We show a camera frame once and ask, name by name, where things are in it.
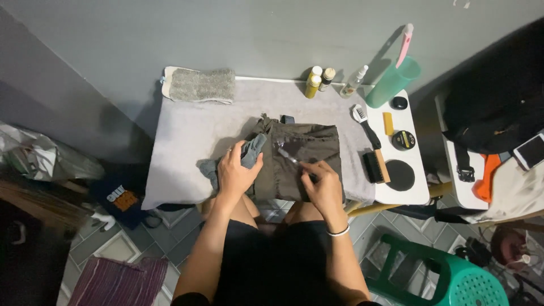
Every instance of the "striped mat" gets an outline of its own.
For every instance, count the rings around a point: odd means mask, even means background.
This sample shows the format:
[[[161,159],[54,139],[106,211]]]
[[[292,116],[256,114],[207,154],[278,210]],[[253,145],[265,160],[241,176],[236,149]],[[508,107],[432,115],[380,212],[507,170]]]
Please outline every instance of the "striped mat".
[[[163,285],[167,259],[129,264],[90,257],[68,306],[150,306]]]

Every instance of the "white phone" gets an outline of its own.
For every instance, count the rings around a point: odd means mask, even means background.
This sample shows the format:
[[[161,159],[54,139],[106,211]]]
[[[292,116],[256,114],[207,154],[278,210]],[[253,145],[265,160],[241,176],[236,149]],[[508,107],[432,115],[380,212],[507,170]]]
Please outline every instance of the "white phone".
[[[540,133],[514,149],[514,156],[525,171],[544,160],[544,134]]]

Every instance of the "teal stool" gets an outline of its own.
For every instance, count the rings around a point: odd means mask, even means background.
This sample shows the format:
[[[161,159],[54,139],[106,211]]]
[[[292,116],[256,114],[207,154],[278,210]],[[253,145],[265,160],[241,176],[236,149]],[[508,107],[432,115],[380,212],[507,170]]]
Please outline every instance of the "teal stool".
[[[367,278],[371,292],[404,306],[508,306],[508,297],[500,282],[488,271],[455,255],[419,243],[383,235],[382,242],[390,244],[384,267],[378,279]],[[398,252],[423,260],[440,274],[431,300],[402,290],[389,281]]]

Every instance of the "orange cloth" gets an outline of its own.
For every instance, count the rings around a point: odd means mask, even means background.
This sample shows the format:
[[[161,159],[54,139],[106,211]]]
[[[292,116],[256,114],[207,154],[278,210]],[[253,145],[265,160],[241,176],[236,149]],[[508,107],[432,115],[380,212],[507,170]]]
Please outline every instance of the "orange cloth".
[[[498,154],[483,155],[485,159],[484,179],[478,180],[472,187],[472,192],[477,198],[485,202],[491,203],[491,187],[493,186],[493,175],[495,169],[500,166],[500,158]]]

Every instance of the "hand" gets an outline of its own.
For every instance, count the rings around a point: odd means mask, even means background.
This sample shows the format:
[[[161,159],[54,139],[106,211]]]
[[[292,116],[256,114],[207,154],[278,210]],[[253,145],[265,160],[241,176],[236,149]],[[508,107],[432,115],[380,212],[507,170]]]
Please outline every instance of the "hand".
[[[253,184],[255,178],[263,167],[263,154],[257,156],[257,161],[253,168],[247,169],[240,164],[242,154],[242,145],[244,140],[237,142],[223,156],[218,166],[219,194],[235,200],[240,199],[242,194]]]
[[[344,230],[347,223],[347,215],[342,208],[342,184],[338,174],[332,170],[326,162],[315,164],[300,163],[304,167],[302,183],[313,205],[321,213],[325,221],[334,223],[334,228]],[[313,183],[309,174],[315,174],[317,182]]]

